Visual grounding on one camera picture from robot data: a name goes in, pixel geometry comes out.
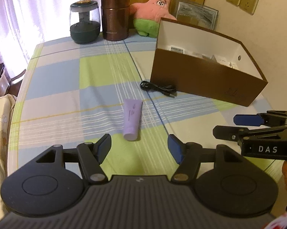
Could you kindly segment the small white medicine box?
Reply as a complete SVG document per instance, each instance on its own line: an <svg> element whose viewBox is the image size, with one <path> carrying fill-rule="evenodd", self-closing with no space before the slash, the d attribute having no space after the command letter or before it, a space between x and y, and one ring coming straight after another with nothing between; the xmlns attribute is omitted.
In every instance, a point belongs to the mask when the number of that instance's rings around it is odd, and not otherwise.
<svg viewBox="0 0 287 229"><path fill-rule="evenodd" d="M172 52L180 53L180 54L186 54L186 55L189 54L188 50L185 50L184 48L180 48L180 47L177 47L177 46L170 46L169 50L172 51Z"/></svg>

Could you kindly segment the purple cosmetic tube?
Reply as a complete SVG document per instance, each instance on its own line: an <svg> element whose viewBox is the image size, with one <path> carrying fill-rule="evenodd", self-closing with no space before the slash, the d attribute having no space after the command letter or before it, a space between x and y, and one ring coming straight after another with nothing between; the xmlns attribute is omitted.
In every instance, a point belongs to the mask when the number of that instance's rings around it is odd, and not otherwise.
<svg viewBox="0 0 287 229"><path fill-rule="evenodd" d="M137 140L142 105L143 105L142 100L138 99L124 100L123 137L127 141Z"/></svg>

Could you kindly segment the checkered tablecloth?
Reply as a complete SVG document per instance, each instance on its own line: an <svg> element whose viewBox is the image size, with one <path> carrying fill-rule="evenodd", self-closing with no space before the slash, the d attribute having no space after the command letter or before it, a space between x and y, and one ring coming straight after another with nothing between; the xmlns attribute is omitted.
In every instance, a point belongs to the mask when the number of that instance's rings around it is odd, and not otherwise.
<svg viewBox="0 0 287 229"><path fill-rule="evenodd" d="M69 37L39 44L17 97L11 120L7 172L13 173L54 144L75 148L108 133L112 147L102 164L111 175L167 175L177 164L167 148L169 134L214 148L212 130L232 125L236 114L270 109L263 96L249 107L178 93L148 93L156 41L136 33L123 41L99 37L78 45ZM138 137L123 137L124 100L143 101Z"/></svg>

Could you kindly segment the brown cardboard organizer box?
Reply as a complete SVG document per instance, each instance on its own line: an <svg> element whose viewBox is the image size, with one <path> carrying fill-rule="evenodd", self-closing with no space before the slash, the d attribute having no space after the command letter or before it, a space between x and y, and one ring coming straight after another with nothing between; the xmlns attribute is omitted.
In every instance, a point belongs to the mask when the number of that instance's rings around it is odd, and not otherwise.
<svg viewBox="0 0 287 229"><path fill-rule="evenodd" d="M189 54L172 52L170 46ZM249 106L268 84L241 41L166 18L160 22L150 81L241 106Z"/></svg>

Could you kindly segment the framed grey picture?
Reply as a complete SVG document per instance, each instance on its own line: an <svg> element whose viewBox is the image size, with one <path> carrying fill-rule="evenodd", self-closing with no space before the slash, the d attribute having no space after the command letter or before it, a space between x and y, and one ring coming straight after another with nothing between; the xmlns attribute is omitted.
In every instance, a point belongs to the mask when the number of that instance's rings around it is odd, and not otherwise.
<svg viewBox="0 0 287 229"><path fill-rule="evenodd" d="M176 0L175 12L178 21L215 30L218 10L187 0Z"/></svg>

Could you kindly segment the dark glass humidifier jar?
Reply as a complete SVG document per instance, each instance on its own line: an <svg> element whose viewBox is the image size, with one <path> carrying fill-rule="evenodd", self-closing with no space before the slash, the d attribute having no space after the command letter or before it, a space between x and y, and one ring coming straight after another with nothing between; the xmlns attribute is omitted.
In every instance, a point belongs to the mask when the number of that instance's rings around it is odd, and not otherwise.
<svg viewBox="0 0 287 229"><path fill-rule="evenodd" d="M100 34L101 20L98 2L81 0L70 5L69 23L72 40L77 44L89 44Z"/></svg>

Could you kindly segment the pink starfish plush toy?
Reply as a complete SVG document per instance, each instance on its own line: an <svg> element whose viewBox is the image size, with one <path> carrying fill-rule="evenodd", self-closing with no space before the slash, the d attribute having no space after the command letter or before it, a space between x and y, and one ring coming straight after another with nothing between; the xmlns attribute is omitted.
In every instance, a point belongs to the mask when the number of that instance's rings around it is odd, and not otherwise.
<svg viewBox="0 0 287 229"><path fill-rule="evenodd" d="M130 5L130 17L137 33L144 37L157 38L161 18L177 20L169 13L171 0L148 0Z"/></svg>

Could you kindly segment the brown metal canister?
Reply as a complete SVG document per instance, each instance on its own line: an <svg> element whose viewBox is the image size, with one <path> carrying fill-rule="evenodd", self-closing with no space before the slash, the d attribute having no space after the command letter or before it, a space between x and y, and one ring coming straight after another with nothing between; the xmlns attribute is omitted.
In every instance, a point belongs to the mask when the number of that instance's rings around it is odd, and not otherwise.
<svg viewBox="0 0 287 229"><path fill-rule="evenodd" d="M101 0L103 38L120 41L128 37L130 0Z"/></svg>

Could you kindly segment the sheer pink curtain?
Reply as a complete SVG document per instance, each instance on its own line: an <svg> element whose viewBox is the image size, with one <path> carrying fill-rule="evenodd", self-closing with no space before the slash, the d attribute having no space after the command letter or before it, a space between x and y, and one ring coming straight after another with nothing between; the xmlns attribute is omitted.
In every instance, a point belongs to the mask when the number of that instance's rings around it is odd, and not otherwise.
<svg viewBox="0 0 287 229"><path fill-rule="evenodd" d="M69 36L69 6L78 0L0 0L0 63L10 77L27 68L37 44Z"/></svg>

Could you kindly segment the right gold wall socket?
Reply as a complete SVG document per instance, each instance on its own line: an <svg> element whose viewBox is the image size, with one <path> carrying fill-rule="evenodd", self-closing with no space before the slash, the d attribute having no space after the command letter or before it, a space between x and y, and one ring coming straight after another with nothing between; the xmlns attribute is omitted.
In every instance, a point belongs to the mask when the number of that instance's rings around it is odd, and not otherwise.
<svg viewBox="0 0 287 229"><path fill-rule="evenodd" d="M259 0L240 0L239 8L250 15L254 15Z"/></svg>

